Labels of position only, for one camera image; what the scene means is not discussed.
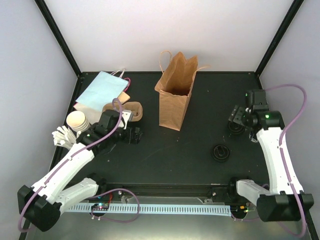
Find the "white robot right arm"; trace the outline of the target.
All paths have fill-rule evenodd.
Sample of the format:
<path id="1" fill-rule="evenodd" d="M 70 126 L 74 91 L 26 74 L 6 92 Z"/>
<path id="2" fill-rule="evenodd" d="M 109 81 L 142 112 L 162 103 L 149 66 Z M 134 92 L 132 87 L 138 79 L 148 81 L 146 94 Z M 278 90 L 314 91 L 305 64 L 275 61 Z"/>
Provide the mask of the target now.
<path id="1" fill-rule="evenodd" d="M 245 106 L 236 105 L 229 121 L 251 130 L 256 137 L 267 166 L 269 188 L 251 179 L 232 177 L 228 198 L 234 202 L 247 199 L 256 206 L 263 222 L 301 220 L 314 205 L 314 198 L 305 193 L 295 174 L 286 144 L 286 125 L 279 111 L 270 110 L 265 90 L 247 91 Z"/>

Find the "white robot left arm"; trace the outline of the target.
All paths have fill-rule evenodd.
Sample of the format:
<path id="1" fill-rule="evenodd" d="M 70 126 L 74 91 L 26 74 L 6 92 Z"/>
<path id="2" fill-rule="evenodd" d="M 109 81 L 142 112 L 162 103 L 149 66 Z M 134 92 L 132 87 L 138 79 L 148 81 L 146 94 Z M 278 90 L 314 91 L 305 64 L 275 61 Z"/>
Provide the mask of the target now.
<path id="1" fill-rule="evenodd" d="M 31 187 L 23 185 L 17 192 L 20 218 L 18 229 L 25 233 L 22 220 L 30 221 L 36 228 L 46 232 L 60 216 L 83 200 L 111 199 L 113 190 L 107 190 L 106 180 L 95 173 L 87 175 L 79 183 L 68 187 L 72 178 L 100 152 L 111 144 L 139 143 L 142 132 L 128 123 L 134 114 L 130 110 L 104 111 L 98 122 L 82 132 L 65 157 L 43 178 Z"/>

